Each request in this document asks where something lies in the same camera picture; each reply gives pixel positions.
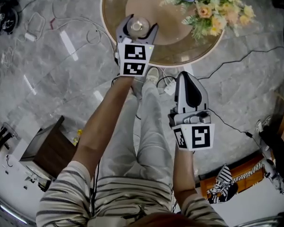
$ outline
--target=green leaves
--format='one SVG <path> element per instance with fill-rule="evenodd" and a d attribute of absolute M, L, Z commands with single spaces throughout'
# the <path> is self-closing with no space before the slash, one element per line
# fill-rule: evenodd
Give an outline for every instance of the green leaves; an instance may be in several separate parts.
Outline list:
<path fill-rule="evenodd" d="M 192 5 L 191 2 L 182 2 L 182 3 L 181 3 L 181 9 L 180 9 L 181 13 L 182 13 L 182 14 L 185 14 L 185 13 L 187 12 L 187 9 L 188 9 L 191 5 Z"/>
<path fill-rule="evenodd" d="M 183 19 L 182 24 L 191 25 L 192 36 L 197 41 L 204 37 L 203 31 L 207 31 L 212 26 L 212 21 L 209 18 L 200 18 L 198 15 L 195 16 L 187 16 Z"/>
<path fill-rule="evenodd" d="M 172 5 L 179 5 L 182 3 L 183 0 L 163 0 L 160 3 L 160 6 L 164 6 L 164 5 L 168 5 L 168 4 L 172 4 Z"/>

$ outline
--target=person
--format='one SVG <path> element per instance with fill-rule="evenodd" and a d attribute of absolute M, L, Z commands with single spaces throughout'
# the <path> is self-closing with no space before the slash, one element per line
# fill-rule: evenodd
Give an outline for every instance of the person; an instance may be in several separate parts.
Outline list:
<path fill-rule="evenodd" d="M 275 169 L 279 173 L 280 177 L 283 179 L 282 182 L 284 184 L 284 141 L 280 136 L 278 136 L 271 127 L 269 126 L 271 121 L 271 117 L 268 116 L 263 123 L 259 120 L 256 124 L 256 132 L 259 134 L 261 139 L 269 146 L 275 157 Z M 265 164 L 266 169 L 274 168 L 273 162 L 269 161 L 269 164 Z M 279 183 L 279 188 L 284 189 L 281 185 L 281 181 L 279 177 L 273 174 L 274 169 L 271 173 L 271 177 L 276 179 Z"/>
<path fill-rule="evenodd" d="M 72 161 L 40 200 L 37 226 L 227 226 L 195 190 L 193 153 L 176 147 L 173 168 L 158 79 L 158 69 L 151 68 L 142 87 L 137 155 L 133 124 L 139 102 L 131 90 L 133 77 L 119 77 L 88 120 Z M 91 199 L 95 171 L 96 195 Z M 171 213 L 172 188 L 181 214 Z"/>

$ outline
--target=marble floor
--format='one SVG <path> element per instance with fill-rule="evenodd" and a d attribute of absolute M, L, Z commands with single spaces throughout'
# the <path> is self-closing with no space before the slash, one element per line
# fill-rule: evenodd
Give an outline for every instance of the marble floor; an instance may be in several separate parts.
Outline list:
<path fill-rule="evenodd" d="M 23 6 L 30 0 L 18 1 Z M 275 9 L 271 0 L 244 1 L 255 10 L 254 23 L 239 30 L 239 37 L 227 29 L 216 49 L 191 65 L 195 76 L 207 76 L 222 62 L 239 60 L 250 50 L 269 50 L 283 45 L 284 10 Z M 2 53 L 10 46 L 14 48 L 15 38 L 25 33 L 25 24 L 34 12 L 45 17 L 46 31 L 53 19 L 52 7 L 59 18 L 84 16 L 101 24 L 99 5 L 100 0 L 38 0 L 22 12 L 19 28 L 13 35 L 0 35 L 0 126 L 2 122 L 8 122 L 18 132 L 18 139 L 10 142 L 12 147 L 20 139 L 31 141 L 32 124 L 46 127 L 60 115 L 65 117 L 64 134 L 72 140 L 110 88 L 118 68 L 108 39 L 102 36 L 99 44 L 86 44 L 87 32 L 93 38 L 97 31 L 90 23 L 79 21 L 44 33 L 35 43 L 17 42 L 10 66 L 2 64 Z M 53 25 L 58 27 L 64 22 L 56 19 Z M 32 22 L 32 32 L 39 29 L 37 25 L 38 21 Z M 67 32 L 77 49 L 77 61 L 69 56 L 60 38 L 62 30 Z M 184 68 L 166 69 L 165 73 L 175 76 L 182 70 Z M 274 90 L 284 82 L 284 49 L 252 53 L 241 62 L 223 65 L 210 79 L 201 82 L 209 94 L 212 110 L 241 131 L 254 133 L 257 120 L 273 112 Z M 135 82 L 135 85 L 139 94 L 141 84 Z M 175 138 L 167 114 L 175 103 L 173 96 L 159 90 L 163 128 L 174 152 Z M 252 139 L 224 125 L 215 115 L 212 122 L 215 123 L 214 147 L 195 153 L 196 174 L 235 162 L 257 150 Z M 137 119 L 134 133 L 140 135 Z"/>

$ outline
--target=sneaker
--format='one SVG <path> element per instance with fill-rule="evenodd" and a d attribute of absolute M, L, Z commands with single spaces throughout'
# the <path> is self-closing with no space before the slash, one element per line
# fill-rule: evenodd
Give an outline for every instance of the sneaker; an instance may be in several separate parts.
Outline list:
<path fill-rule="evenodd" d="M 258 122 L 256 123 L 256 133 L 259 134 L 262 131 L 263 131 L 262 122 L 261 122 L 261 120 L 258 120 Z"/>
<path fill-rule="evenodd" d="M 271 121 L 271 116 L 268 116 L 262 123 L 263 128 L 265 126 L 269 126 L 270 125 L 270 121 Z"/>
<path fill-rule="evenodd" d="M 159 81 L 159 70 L 156 67 L 150 68 L 150 70 L 147 72 L 145 83 L 150 82 L 154 85 L 157 85 Z"/>
<path fill-rule="evenodd" d="M 132 87 L 129 88 L 129 91 L 128 91 L 128 95 L 127 95 L 127 96 L 134 96 L 133 88 L 132 88 Z"/>

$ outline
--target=round wooden table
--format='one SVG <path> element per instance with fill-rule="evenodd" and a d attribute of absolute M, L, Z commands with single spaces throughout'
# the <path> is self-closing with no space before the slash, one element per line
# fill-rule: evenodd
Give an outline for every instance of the round wooden table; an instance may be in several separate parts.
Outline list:
<path fill-rule="evenodd" d="M 134 14 L 146 18 L 150 25 L 159 25 L 155 48 L 149 65 L 179 67 L 192 64 L 208 55 L 219 43 L 217 37 L 207 36 L 206 43 L 197 43 L 191 35 L 191 26 L 181 21 L 192 11 L 182 14 L 181 6 L 163 5 L 163 0 L 101 0 L 101 18 L 111 40 L 116 43 L 115 31 L 122 20 Z"/>

